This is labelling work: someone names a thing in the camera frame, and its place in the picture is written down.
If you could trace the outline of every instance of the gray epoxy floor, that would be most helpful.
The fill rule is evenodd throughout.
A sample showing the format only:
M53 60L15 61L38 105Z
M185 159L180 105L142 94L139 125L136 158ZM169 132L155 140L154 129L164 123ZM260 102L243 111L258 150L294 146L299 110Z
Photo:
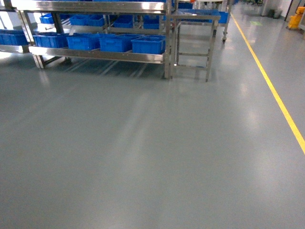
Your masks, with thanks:
M234 15L304 134L304 52L291 45L304 41L242 7ZM182 45L197 49L188 32ZM208 83L190 71L160 80L159 65L40 71L30 55L2 56L0 228L304 228L305 155L233 22L229 33ZM270 36L281 46L263 48Z

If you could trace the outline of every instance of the blue plastic crate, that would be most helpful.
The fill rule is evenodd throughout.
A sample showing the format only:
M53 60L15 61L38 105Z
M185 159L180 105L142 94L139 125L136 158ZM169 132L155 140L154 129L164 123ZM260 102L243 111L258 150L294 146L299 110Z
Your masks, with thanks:
M192 9L193 4L188 2L179 2L178 3L178 9Z
M121 1L121 0L93 0L93 1Z
M158 38L160 40L165 40L166 39L166 36L164 36L164 35L146 35L145 37L155 37L155 38Z
M132 40L142 37L141 34L123 34L100 38L102 52L126 52L132 49Z
M145 1L145 2L149 2L149 1L152 1L152 2L166 2L166 0L139 0L139 1Z
M62 20L68 19L70 17L69 14L65 14L65 13L61 13L60 16Z
M0 44L28 45L28 42L22 30L1 30Z
M220 11L219 13L220 13L221 18L220 18L220 20L218 22L219 23L223 23L223 24L227 23L227 21L228 21L228 12Z
M159 20L145 20L143 23L144 29L158 30L160 27Z
M70 23L71 25L88 25L89 17L90 15L76 14L70 17Z
M39 17L42 24L54 24L52 14L48 13Z
M132 28L133 27L133 16L132 15L121 15L113 23L114 27L118 28Z
M162 54L165 52L165 38L145 36L132 40L133 53Z
M37 47L45 48L64 48L68 47L68 34L57 34L46 32L33 35Z
M77 50L92 50L98 49L100 47L99 38L100 34L74 34L72 36L67 36L69 49Z
M92 15L87 20L90 26L103 26L105 24L105 19L103 15Z

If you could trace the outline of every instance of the yellow floor line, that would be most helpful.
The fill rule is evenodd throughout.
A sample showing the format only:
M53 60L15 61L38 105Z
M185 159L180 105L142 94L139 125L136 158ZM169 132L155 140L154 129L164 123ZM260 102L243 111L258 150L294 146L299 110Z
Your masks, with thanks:
M237 26L239 32L241 33L241 35L242 35L242 37L243 37L243 39L244 39L244 42L245 42L246 45L248 46L248 49L249 49L250 53L252 54L252 56L253 56L253 58L254 58L256 64L257 64L259 70L260 70L261 73L263 74L263 77L264 77L266 83L268 84L268 86L269 86L269 88L270 88L270 90L271 90L271 92L272 92L272 94L273 94L273 96L274 96L274 98L275 98L277 104L279 105L281 111L283 112L283 115L285 116L285 118L286 118L286 120L287 120L287 122L288 122L288 124L289 124L289 126L290 126L290 128L291 128L291 130L292 130L292 132L294 133L295 138L297 139L297 141L298 141L298 143L299 143L299 145L300 145L300 147L301 147L303 153L305 154L305 140L304 140L303 136L301 135L301 133L300 133L299 129L297 128L297 126L296 126L294 120L292 119L292 117L291 117L291 115L289 114L287 108L285 107L285 105L284 105L284 103L283 103L281 97L279 96L279 94L277 93L277 91L276 91L275 87L273 86L271 80L269 79L269 77L268 77L268 75L267 75L265 69L263 68L261 62L260 62L259 59L257 58L257 55L256 55L255 52L253 51L253 49L252 49L252 47L251 47L249 41L247 40L246 36L244 35L242 29L240 28L239 24L237 23L237 21L236 21L234 15L231 14L231 17L233 18L233 20L234 20L234 22L235 22L235 24L236 24L236 26Z

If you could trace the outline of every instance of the stainless steel shelf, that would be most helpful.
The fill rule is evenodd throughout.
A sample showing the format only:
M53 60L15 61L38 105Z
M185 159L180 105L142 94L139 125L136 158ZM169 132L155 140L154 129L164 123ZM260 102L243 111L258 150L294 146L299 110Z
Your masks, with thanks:
M90 2L11 0L17 10L42 12L103 12L165 14L164 2Z
M29 46L17 46L17 45L0 45L0 52L10 52L10 53L28 53Z
M0 11L15 11L12 7L0 6Z
M82 57L88 59L104 59L114 61L142 62L142 63L157 63L164 62L164 55L156 54L140 54L132 52L101 52L99 50L83 51L72 49L53 49L30 46L29 50L35 55L51 55L51 56L69 56Z

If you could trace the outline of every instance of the metal cart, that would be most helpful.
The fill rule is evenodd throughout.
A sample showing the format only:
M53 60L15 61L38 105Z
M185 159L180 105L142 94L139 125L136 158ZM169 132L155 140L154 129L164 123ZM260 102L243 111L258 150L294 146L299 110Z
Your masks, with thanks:
M212 56L214 50L215 37L217 32L218 21L220 19L220 14L217 10L176 10L172 14L173 23L176 25L172 37L172 53L171 53L171 73L174 75L174 68L191 68L197 70L205 70L206 76L205 81L207 82L210 75L211 65L212 65ZM202 22L191 22L193 20L212 20L211 25L211 35L209 42L209 49L207 53L189 53L189 52L180 52L180 28L181 25L201 25ZM205 66L189 66L179 64L179 56L199 56L207 57L207 62Z

